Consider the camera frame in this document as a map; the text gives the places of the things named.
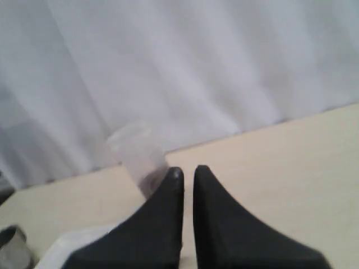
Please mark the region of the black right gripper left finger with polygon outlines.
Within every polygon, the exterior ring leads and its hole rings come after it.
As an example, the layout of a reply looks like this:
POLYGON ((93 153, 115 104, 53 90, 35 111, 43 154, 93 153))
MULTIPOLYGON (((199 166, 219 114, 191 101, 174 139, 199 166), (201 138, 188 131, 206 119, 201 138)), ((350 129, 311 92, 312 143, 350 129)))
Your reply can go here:
POLYGON ((155 193, 126 221, 72 252, 64 268, 178 268, 184 174, 169 168, 155 193))

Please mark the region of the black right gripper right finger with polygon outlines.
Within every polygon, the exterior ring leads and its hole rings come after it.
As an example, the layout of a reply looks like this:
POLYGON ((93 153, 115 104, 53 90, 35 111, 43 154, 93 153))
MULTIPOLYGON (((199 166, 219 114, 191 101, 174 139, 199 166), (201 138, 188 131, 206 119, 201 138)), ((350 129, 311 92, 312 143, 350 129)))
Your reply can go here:
POLYGON ((206 165, 194 173, 193 226, 198 268, 330 268, 325 256, 262 222, 206 165))

